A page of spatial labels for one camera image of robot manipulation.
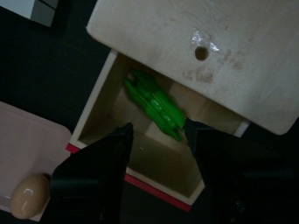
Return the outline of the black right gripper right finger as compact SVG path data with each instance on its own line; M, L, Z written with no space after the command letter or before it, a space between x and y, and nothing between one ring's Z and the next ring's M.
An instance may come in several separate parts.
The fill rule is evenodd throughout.
M299 224L299 128L270 147L191 119L185 135L210 193L213 224Z

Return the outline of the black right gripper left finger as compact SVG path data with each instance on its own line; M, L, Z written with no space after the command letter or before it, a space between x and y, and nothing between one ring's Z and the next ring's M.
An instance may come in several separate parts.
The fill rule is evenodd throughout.
M41 224L119 224L134 125L79 150L51 175L51 200Z

